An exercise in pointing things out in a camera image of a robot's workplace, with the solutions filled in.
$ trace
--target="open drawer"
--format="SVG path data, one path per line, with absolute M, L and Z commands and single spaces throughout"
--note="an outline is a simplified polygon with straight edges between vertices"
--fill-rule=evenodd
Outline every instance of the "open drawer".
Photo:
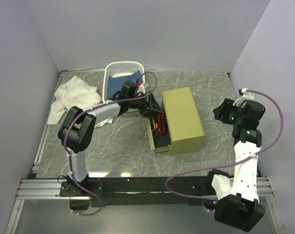
M 147 119 L 151 149 L 169 155 L 197 152 L 206 135 L 189 87 L 164 91 L 162 107 L 165 111 L 165 133 L 153 137 L 153 123 Z

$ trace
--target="white wall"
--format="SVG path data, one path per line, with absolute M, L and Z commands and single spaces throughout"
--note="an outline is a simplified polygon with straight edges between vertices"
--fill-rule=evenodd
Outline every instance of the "white wall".
M 0 0 L 0 234 L 31 170 L 57 70 L 18 0 Z
M 231 72 L 270 0 L 20 0 L 58 70 Z
M 284 132 L 274 148 L 259 157 L 269 177 L 286 231 L 295 234 L 295 0 L 272 0 L 236 63 L 231 82 L 273 97 L 284 114 Z M 279 120 L 272 104 L 257 96 L 267 111 L 259 129 L 263 146 L 276 137 Z

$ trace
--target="red object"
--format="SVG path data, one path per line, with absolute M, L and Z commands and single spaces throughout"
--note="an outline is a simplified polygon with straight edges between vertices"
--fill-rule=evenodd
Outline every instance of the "red object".
M 165 115 L 164 114 L 158 114 L 157 115 L 157 118 L 158 118 L 158 124 L 159 124 L 159 132 L 161 133 L 161 134 L 164 134 L 165 133 L 165 131 L 166 131 L 166 129 L 165 129 Z

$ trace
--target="table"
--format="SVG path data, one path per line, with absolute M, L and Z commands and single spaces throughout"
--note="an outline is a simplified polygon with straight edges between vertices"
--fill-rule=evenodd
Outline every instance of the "table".
M 232 126 L 214 119 L 213 109 L 225 98 L 234 99 L 234 93 L 227 73 L 219 72 L 166 72 L 154 71 L 158 86 L 154 92 L 159 104 L 162 91 L 190 87 L 206 132 L 206 141 L 196 153 L 169 156 L 156 154 L 150 149 L 146 120 L 137 115 L 122 115 L 94 130 L 92 141 L 86 151 L 86 165 L 90 177 L 151 177 L 170 176 L 178 172 L 233 163 L 235 161 Z M 103 71 L 88 70 L 61 72 L 60 83 L 64 84 L 73 76 L 82 78 L 96 86 L 102 95 Z M 153 77 L 146 80 L 153 85 Z M 67 158 L 57 132 L 62 121 L 49 125 L 47 138 L 36 178 L 56 178 L 68 172 Z M 234 168 L 223 169 L 234 175 Z M 208 171 L 189 174 L 205 176 Z

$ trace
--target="white towel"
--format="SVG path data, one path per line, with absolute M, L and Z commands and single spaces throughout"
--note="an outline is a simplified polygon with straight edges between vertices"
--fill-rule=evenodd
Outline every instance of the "white towel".
M 65 111 L 68 111 L 72 106 L 87 110 L 102 102 L 97 88 L 89 86 L 77 76 L 60 85 L 55 92 L 55 98 L 54 103 L 51 104 L 48 124 L 59 123 Z M 105 123 L 112 123 L 112 120 L 113 118 L 108 118 L 95 125 L 95 128 L 101 127 Z

